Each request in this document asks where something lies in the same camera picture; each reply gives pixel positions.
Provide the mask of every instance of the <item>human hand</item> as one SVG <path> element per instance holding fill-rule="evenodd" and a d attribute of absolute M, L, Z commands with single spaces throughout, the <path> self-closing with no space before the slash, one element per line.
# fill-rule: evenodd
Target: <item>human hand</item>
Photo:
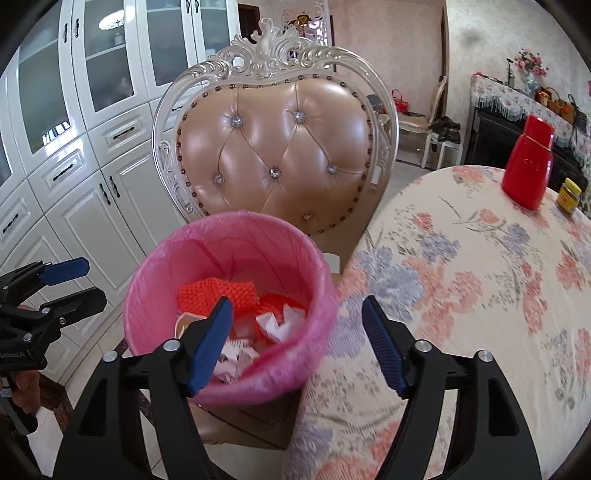
<path fill-rule="evenodd" d="M 30 370 L 19 372 L 14 376 L 17 390 L 12 392 L 12 401 L 25 413 L 37 413 L 41 407 L 41 389 L 39 388 L 39 372 Z"/>

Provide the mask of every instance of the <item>red handbag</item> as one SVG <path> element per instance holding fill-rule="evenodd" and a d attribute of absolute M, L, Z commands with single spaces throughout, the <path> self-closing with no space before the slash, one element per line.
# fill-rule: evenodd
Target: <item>red handbag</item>
<path fill-rule="evenodd" d="M 398 94 L 400 95 L 400 98 L 396 97 L 394 95 L 394 92 L 398 92 Z M 402 113 L 408 112 L 408 102 L 404 101 L 404 99 L 402 98 L 402 93 L 400 93 L 400 90 L 398 90 L 398 89 L 392 90 L 392 98 L 394 99 L 394 105 L 396 105 L 396 110 L 398 112 L 402 112 Z"/>

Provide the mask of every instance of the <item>handbag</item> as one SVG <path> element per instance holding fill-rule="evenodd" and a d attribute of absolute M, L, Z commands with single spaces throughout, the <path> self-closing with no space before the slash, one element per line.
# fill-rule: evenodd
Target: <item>handbag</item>
<path fill-rule="evenodd" d="M 400 95 L 400 98 L 395 97 L 394 92 L 398 92 L 398 94 Z M 396 105 L 397 112 L 400 112 L 400 113 L 408 112 L 408 102 L 404 101 L 404 99 L 402 98 L 402 93 L 400 93 L 400 90 L 398 90 L 398 89 L 392 90 L 392 98 L 394 99 L 394 105 Z"/>
<path fill-rule="evenodd" d="M 569 93 L 570 103 L 574 107 L 573 126 L 577 127 L 584 134 L 587 133 L 587 115 L 577 106 L 574 97 Z"/>

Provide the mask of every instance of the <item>shoe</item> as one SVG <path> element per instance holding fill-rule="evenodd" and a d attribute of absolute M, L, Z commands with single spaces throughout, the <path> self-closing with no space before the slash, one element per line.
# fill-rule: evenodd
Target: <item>shoe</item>
<path fill-rule="evenodd" d="M 455 144 L 462 143 L 462 138 L 460 136 L 460 132 L 454 128 L 445 128 L 441 133 L 439 133 L 439 137 L 437 138 L 438 142 L 451 142 Z"/>
<path fill-rule="evenodd" d="M 436 134 L 441 134 L 444 128 L 459 130 L 461 127 L 462 126 L 460 124 L 455 123 L 448 116 L 442 116 L 441 118 L 435 120 L 433 124 L 429 125 L 429 130 L 434 131 Z"/>

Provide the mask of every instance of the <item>bag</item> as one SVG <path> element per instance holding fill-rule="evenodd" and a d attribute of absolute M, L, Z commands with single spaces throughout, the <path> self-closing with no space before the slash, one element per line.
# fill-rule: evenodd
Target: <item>bag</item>
<path fill-rule="evenodd" d="M 325 353 L 336 321 L 337 295 L 316 244 L 293 225 L 261 213 L 241 210 L 197 220 L 147 256 L 125 299 L 125 338 L 131 352 L 152 352 L 174 337 L 179 289 L 208 277 L 251 281 L 259 295 L 285 295 L 306 308 L 306 321 L 234 383 L 211 382 L 189 401 L 253 405 L 304 385 Z"/>
<path fill-rule="evenodd" d="M 576 102 L 574 101 L 574 97 L 569 93 L 569 100 L 570 103 L 573 104 L 574 107 L 574 118 L 572 124 L 577 127 L 581 132 L 584 134 L 587 133 L 587 115 L 583 113 L 583 111 L 577 106 Z"/>
<path fill-rule="evenodd" d="M 398 94 L 400 95 L 400 98 L 395 97 L 394 92 L 398 92 Z M 397 112 L 400 112 L 400 113 L 408 112 L 408 102 L 404 101 L 404 99 L 402 98 L 402 93 L 400 93 L 400 90 L 398 90 L 398 89 L 392 90 L 392 98 L 394 99 L 394 105 L 396 105 Z"/>

